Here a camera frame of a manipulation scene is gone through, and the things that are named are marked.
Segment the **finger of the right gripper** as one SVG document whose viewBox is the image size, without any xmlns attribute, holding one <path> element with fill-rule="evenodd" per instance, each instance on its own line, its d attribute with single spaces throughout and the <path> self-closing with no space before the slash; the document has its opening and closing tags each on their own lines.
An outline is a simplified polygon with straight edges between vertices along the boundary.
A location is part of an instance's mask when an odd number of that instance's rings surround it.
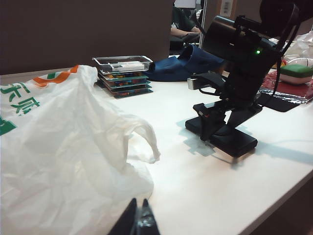
<svg viewBox="0 0 313 235">
<path fill-rule="evenodd" d="M 228 119 L 227 125 L 224 125 L 221 129 L 219 129 L 215 135 L 217 136 L 226 136 L 230 134 L 231 130 L 243 122 L 247 121 L 251 117 L 255 116 L 259 112 L 261 112 L 263 107 L 249 107 L 243 110 L 233 110 Z"/>
<path fill-rule="evenodd" d="M 224 108 L 221 103 L 196 104 L 193 109 L 201 121 L 200 139 L 207 141 L 224 125 Z"/>
</svg>

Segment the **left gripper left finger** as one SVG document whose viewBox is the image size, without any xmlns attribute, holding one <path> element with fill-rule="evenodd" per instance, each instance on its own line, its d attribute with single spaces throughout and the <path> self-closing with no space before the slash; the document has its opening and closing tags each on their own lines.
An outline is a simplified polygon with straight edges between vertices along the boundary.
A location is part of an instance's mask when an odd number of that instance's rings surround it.
<svg viewBox="0 0 313 235">
<path fill-rule="evenodd" d="M 111 228 L 108 235 L 129 235 L 134 224 L 136 210 L 137 201 L 135 198 L 133 198 L 117 222 Z"/>
</svg>

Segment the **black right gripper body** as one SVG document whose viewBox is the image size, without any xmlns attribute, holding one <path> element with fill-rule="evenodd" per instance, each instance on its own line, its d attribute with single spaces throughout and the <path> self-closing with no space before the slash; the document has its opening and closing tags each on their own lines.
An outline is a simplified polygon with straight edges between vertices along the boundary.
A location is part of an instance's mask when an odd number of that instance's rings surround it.
<svg viewBox="0 0 313 235">
<path fill-rule="evenodd" d="M 278 59 L 274 43 L 251 31 L 233 31 L 219 37 L 221 57 L 233 63 L 221 100 L 224 111 L 261 107 L 256 94 Z"/>
</svg>

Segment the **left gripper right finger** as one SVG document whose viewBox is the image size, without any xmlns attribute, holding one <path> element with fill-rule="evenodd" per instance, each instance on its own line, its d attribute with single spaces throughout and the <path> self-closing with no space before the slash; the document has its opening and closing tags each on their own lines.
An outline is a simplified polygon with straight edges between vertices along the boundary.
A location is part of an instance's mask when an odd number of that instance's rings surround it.
<svg viewBox="0 0 313 235">
<path fill-rule="evenodd" d="M 159 235 L 153 211 L 147 199 L 144 199 L 138 215 L 138 234 L 139 235 Z"/>
</svg>

